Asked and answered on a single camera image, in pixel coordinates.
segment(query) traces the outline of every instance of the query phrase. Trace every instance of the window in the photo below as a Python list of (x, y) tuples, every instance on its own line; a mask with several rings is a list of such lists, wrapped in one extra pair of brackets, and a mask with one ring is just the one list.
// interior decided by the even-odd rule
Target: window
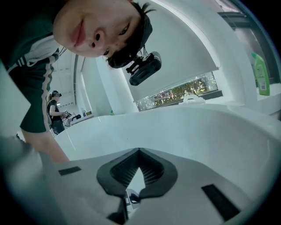
[(166, 91), (161, 91), (151, 97), (147, 96), (139, 101), (136, 101), (136, 104), (139, 111), (167, 105), (176, 105), (183, 101), (184, 95), (188, 92), (202, 96), (204, 99), (222, 96), (222, 92), (218, 90), (214, 74), (210, 72), (197, 76), (179, 86)]

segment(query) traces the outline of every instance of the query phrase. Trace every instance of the hand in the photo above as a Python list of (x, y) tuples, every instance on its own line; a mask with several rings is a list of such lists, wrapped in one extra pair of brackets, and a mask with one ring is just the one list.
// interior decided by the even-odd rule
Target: hand
[(65, 118), (66, 117), (66, 114), (64, 112), (61, 112), (61, 117), (62, 118)]

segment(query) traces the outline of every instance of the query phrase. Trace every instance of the bottle label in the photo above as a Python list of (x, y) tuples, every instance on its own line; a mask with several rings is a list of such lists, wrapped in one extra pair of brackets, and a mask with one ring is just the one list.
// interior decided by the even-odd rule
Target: bottle label
[(266, 82), (265, 82), (265, 75), (264, 75), (264, 70), (262, 65), (257, 65), (256, 67), (256, 78), (259, 83), (259, 88), (262, 91), (267, 90)]

